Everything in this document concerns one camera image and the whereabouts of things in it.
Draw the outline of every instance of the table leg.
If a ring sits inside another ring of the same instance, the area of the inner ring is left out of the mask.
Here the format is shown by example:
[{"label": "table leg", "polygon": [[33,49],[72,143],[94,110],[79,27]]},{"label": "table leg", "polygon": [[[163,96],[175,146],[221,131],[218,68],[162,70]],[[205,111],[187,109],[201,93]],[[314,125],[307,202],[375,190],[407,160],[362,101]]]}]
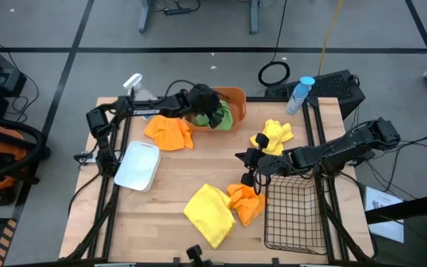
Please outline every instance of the table leg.
[{"label": "table leg", "polygon": [[258,1],[250,1],[250,34],[258,33]]},{"label": "table leg", "polygon": [[148,21],[150,0],[141,0],[141,5],[141,16],[139,17],[138,30],[140,33],[144,33],[146,22]]}]

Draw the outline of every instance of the orange cloth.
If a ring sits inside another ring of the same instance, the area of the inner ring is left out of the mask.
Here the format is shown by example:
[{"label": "orange cloth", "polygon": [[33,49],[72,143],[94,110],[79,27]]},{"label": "orange cloth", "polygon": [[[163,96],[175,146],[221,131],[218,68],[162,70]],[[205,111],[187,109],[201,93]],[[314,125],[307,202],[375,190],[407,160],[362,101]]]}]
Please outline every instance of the orange cloth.
[{"label": "orange cloth", "polygon": [[231,208],[236,210],[243,226],[249,226],[265,208],[265,195],[257,196],[254,189],[247,185],[229,185],[227,195],[231,198]]},{"label": "orange cloth", "polygon": [[154,139],[162,151],[175,151],[184,147],[193,149],[192,130],[179,118],[157,115],[146,126],[145,135]]}]

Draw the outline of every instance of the rag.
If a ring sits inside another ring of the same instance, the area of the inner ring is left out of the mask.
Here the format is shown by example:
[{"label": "rag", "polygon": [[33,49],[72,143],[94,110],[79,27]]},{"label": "rag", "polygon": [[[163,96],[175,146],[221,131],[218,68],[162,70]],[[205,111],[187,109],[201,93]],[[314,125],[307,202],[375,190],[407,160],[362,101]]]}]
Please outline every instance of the rag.
[{"label": "rag", "polygon": [[193,149],[192,130],[179,118],[157,115],[146,126],[145,135],[154,139],[162,151],[175,151],[184,147]]},{"label": "rag", "polygon": [[[270,155],[281,156],[283,151],[283,142],[288,141],[293,138],[293,132],[291,130],[291,125],[285,123],[281,125],[278,121],[269,119],[265,122],[265,129],[263,129],[263,134],[269,138],[269,143],[267,148],[263,148],[263,152]],[[251,143],[256,147],[258,143],[255,141],[256,135],[250,137]]]},{"label": "rag", "polygon": [[204,184],[184,208],[185,216],[213,248],[218,248],[235,226],[231,200],[218,188]]},{"label": "rag", "polygon": [[[230,106],[225,100],[220,100],[220,108],[216,110],[215,115],[219,118],[222,118],[222,122],[215,127],[215,130],[218,131],[229,131],[234,124],[234,118],[231,115]],[[208,123],[210,122],[209,118],[206,115],[197,115],[192,118],[192,124],[195,126],[204,126],[208,127]]]},{"label": "rag", "polygon": [[231,198],[231,208],[236,210],[243,226],[250,223],[265,209],[265,195],[257,196],[247,185],[229,185],[227,195]]}]

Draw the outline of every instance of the wooden tabletop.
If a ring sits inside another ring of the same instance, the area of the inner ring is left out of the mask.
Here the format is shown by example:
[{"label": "wooden tabletop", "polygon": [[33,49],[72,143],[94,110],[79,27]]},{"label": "wooden tabletop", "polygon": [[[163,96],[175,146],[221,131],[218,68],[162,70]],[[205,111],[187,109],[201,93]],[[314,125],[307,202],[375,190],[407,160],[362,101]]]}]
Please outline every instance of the wooden tabletop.
[{"label": "wooden tabletop", "polygon": [[[102,97],[98,99],[97,105],[115,100],[113,97]],[[264,213],[248,227],[243,227],[233,212],[238,223],[218,249],[212,249],[182,213],[189,199],[205,183],[224,192],[230,184],[239,183],[246,168],[234,154],[251,147],[248,138],[259,133],[266,120],[274,119],[291,124],[294,138],[284,143],[285,149],[308,144],[302,112],[294,116],[289,115],[285,112],[285,105],[286,103],[281,102],[249,102],[245,121],[238,131],[210,134],[196,132],[193,134],[193,150],[185,148],[180,151],[163,151],[156,178],[149,192],[143,193],[128,188],[120,190],[109,261],[172,263],[174,257],[180,257],[182,262],[188,262],[185,250],[199,244],[203,250],[202,258],[211,259],[215,263],[271,263],[273,257],[278,257],[281,263],[327,263],[326,256],[323,255],[266,248],[263,242]],[[342,136],[345,130],[337,99],[320,99],[320,111],[326,139],[332,140]],[[316,143],[319,143],[312,109],[310,114]],[[141,117],[134,117],[129,140],[153,144],[153,140],[143,134],[147,123]],[[119,131],[118,143],[121,142],[121,132]],[[95,140],[89,135],[87,151],[94,145]],[[84,185],[97,171],[95,165],[82,167],[76,189]],[[346,167],[344,172],[355,177],[352,167]],[[86,187],[73,203],[60,257],[73,251],[92,226],[101,180],[98,178]],[[359,189],[347,178],[337,177],[336,190],[343,225],[357,245],[371,256],[373,248]],[[337,234],[332,226],[331,236],[335,247],[334,254],[336,258],[340,258]],[[101,255],[104,237],[105,227],[99,235],[96,252],[98,256]]]}]

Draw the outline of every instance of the black wire basket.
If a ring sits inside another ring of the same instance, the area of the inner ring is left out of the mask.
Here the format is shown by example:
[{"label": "black wire basket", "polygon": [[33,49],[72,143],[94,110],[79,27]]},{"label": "black wire basket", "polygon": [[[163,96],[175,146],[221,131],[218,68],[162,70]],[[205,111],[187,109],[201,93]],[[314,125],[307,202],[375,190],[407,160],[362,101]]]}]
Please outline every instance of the black wire basket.
[{"label": "black wire basket", "polygon": [[271,177],[266,199],[266,247],[308,254],[326,252],[314,179]]}]

